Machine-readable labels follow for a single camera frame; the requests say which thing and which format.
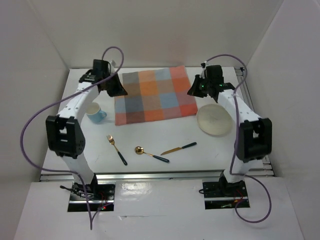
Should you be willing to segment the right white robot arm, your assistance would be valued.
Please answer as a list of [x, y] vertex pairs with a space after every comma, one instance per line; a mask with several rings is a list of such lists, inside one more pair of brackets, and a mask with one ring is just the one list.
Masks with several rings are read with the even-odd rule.
[[210, 96], [224, 108], [236, 124], [235, 152], [230, 167], [219, 177], [215, 193], [232, 197], [244, 185], [244, 177], [254, 164], [272, 150], [272, 122], [262, 118], [237, 94], [237, 88], [225, 82], [220, 65], [201, 64], [202, 73], [195, 75], [188, 95]]

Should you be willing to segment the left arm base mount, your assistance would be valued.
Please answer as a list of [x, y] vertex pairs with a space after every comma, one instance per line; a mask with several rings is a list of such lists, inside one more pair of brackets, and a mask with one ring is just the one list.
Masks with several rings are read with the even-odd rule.
[[[86, 212], [87, 203], [84, 192], [76, 192], [75, 187], [65, 187], [60, 185], [61, 189], [70, 192], [67, 211], [70, 213]], [[99, 184], [96, 193], [88, 193], [88, 204], [92, 212], [113, 212], [115, 200], [115, 183]]]

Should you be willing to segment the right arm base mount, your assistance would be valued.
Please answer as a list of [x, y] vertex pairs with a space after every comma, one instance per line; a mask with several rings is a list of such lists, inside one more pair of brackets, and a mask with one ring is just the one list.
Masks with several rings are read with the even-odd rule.
[[206, 210], [234, 209], [236, 205], [239, 208], [250, 207], [244, 181], [226, 190], [222, 190], [221, 184], [217, 181], [207, 181], [202, 183], [202, 188], [198, 192], [204, 197]]

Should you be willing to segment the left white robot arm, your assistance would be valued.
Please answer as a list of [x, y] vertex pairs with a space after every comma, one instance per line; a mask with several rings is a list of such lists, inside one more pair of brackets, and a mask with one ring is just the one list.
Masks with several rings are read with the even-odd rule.
[[62, 158], [74, 177], [72, 190], [92, 200], [99, 193], [98, 180], [84, 155], [85, 136], [81, 122], [89, 105], [106, 91], [110, 97], [126, 96], [115, 71], [115, 62], [95, 59], [93, 67], [78, 81], [76, 96], [55, 116], [48, 116], [45, 125], [48, 147]]

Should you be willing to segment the checkered orange blue cloth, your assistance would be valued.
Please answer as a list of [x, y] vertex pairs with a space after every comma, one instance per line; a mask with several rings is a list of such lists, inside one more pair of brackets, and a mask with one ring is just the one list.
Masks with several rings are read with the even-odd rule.
[[193, 116], [196, 99], [185, 66], [123, 73], [127, 95], [114, 98], [115, 125], [122, 126]]

